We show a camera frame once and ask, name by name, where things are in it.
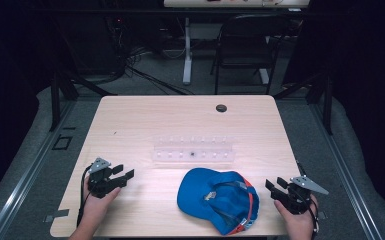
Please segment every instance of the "small black object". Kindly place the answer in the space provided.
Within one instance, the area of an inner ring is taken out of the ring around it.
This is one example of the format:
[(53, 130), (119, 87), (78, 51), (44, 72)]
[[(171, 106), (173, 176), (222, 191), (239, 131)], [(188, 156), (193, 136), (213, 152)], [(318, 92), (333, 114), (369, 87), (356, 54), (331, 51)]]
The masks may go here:
[(217, 110), (217, 112), (226, 112), (227, 111), (227, 107), (226, 107), (226, 105), (219, 104), (219, 105), (216, 106), (216, 110)]

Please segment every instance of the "gray carpet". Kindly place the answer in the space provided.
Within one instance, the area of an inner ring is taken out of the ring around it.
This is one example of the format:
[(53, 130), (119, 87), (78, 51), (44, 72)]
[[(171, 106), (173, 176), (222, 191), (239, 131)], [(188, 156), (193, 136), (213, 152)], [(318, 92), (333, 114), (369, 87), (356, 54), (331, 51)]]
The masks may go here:
[[(282, 90), (281, 79), (288, 57), (293, 48), (286, 43), (278, 62), (271, 94)], [(134, 67), (160, 80), (188, 89), (196, 95), (213, 93), (213, 76), (209, 75), (211, 56), (213, 52), (197, 49), (194, 51), (192, 84), (184, 86), (183, 57), (168, 59), (153, 54), (141, 56)], [(88, 77), (91, 81), (100, 77)], [(220, 92), (247, 94), (261, 94), (263, 88), (237, 87), (237, 79), (243, 82), (258, 82), (258, 75), (241, 72), (232, 74), (222, 72), (223, 79)], [(149, 81), (131, 76), (131, 72), (113, 82), (101, 84), (100, 87), (119, 95), (162, 95), (164, 91), (158, 89)], [(28, 188), (28, 194), (19, 208), (15, 209), (15, 216), (9, 219), (8, 228), (3, 229), (3, 239), (53, 239), (49, 234), (51, 222), (44, 222), (47, 215), (58, 209), (64, 194), (66, 184), (81, 150), (88, 128), (99, 103), (99, 96), (83, 86), (76, 86), (80, 98), (76, 102), (67, 102), (62, 98), (62, 106), (66, 107), (67, 115), (56, 135), (71, 138), (66, 150), (53, 150), (57, 140), (51, 138), (49, 149), (43, 145), (49, 141), (48, 130), (51, 126), (50, 90), (45, 89), (38, 94), (40, 110), (20, 148), (13, 164), (0, 184), (0, 213), (9, 199), (26, 169), (31, 166), (40, 155), (43, 158), (36, 172), (34, 183)], [(330, 194), (325, 196), (315, 194), (320, 203), (320, 211), (327, 218), (320, 220), (320, 233), (316, 239), (367, 239), (366, 229), (362, 226), (359, 215), (356, 214), (355, 204), (341, 181), (336, 164), (336, 156), (326, 137), (324, 129), (320, 127), (320, 118), (317, 115), (318, 106), (309, 106), (303, 100), (306, 90), (300, 90), (285, 100), (277, 101), (288, 138), (291, 142), (295, 157), (303, 165), (307, 175), (325, 187)], [(364, 158), (350, 123), (342, 106), (334, 101), (332, 112), (332, 129), (334, 135), (331, 140), (337, 144), (351, 176), (360, 191), (364, 203), (373, 217), (373, 222), (379, 231), (373, 239), (385, 239), (385, 202), (375, 192), (370, 179), (364, 171)]]

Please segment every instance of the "chair leg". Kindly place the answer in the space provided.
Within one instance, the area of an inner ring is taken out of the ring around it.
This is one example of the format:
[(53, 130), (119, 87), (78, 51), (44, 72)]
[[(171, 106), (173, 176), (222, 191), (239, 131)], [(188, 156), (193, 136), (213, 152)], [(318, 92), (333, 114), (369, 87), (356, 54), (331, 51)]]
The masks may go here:
[(218, 64), (215, 67), (216, 67), (216, 79), (215, 79), (215, 83), (214, 83), (214, 95), (217, 95), (218, 94), (218, 77), (219, 77), (220, 67)]
[(270, 69), (270, 76), (269, 76), (269, 82), (267, 83), (266, 95), (269, 95), (269, 92), (270, 92), (270, 87), (271, 87), (271, 83), (274, 75), (274, 68), (275, 68), (275, 65), (273, 65), (273, 67)]
[(210, 75), (213, 75), (213, 72), (214, 72), (214, 66), (216, 65), (216, 59), (217, 59), (217, 58), (214, 58), (214, 59), (213, 59), (213, 65), (211, 65)]

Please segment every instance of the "dark curtain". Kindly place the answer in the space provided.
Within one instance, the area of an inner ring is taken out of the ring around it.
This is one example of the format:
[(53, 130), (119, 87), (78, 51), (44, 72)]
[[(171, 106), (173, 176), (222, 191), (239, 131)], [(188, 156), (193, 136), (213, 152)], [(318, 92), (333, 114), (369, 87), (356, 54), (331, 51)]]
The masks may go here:
[(310, 12), (336, 10), (353, 17), (345, 23), (304, 22), (284, 83), (334, 67), (334, 97), (344, 106), (366, 171), (385, 199), (385, 1), (312, 0), (310, 6)]
[[(52, 25), (36, 20), (16, 0), (0, 1), (0, 181), (35, 118), (36, 95), (50, 85), (54, 72), (39, 39), (56, 46), (48, 52), (62, 66), (74, 66)], [(47, 35), (41, 36), (34, 24), (42, 24)]]

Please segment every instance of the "table leg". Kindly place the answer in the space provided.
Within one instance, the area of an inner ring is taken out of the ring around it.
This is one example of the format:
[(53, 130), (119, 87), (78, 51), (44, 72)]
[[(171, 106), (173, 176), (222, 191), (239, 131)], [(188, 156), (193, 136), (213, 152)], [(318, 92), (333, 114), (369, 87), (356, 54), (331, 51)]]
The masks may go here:
[(183, 84), (191, 84), (192, 53), (189, 18), (185, 19), (185, 67), (183, 69)]
[(268, 84), (269, 83), (269, 75), (267, 74), (267, 69), (260, 68), (258, 69), (260, 72), (260, 79), (262, 84)]

